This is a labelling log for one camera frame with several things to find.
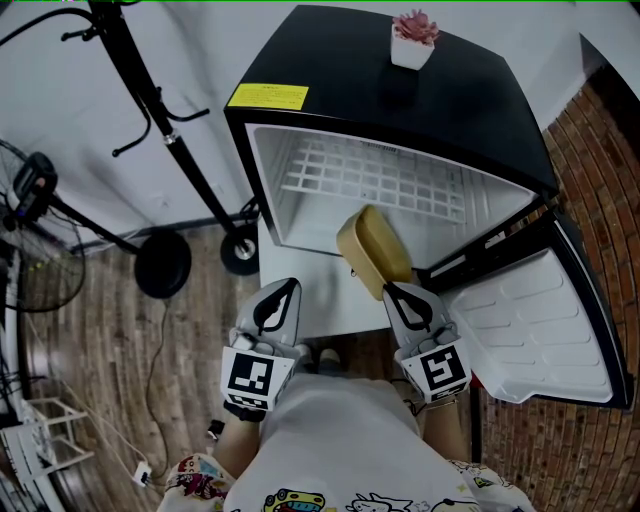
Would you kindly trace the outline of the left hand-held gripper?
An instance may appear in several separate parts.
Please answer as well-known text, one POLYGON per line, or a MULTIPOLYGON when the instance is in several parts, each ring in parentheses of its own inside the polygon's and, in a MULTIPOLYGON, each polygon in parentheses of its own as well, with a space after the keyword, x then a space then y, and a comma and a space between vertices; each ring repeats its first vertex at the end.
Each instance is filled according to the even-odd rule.
POLYGON ((221 394, 239 407, 272 411, 294 375, 302 287, 269 283, 241 307, 222 354, 221 394))

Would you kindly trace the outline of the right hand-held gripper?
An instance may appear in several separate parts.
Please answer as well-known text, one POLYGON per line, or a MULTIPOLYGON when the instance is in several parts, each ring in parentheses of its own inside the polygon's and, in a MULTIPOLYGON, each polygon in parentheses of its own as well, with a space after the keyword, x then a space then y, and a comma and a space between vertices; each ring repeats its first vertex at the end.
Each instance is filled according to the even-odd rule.
POLYGON ((383 303, 398 348, 394 354, 405 378, 425 403, 436 403, 463 392, 472 372, 465 342, 451 329, 440 297, 421 286, 390 282, 383 287, 383 303), (413 341, 414 331, 440 330, 413 341))

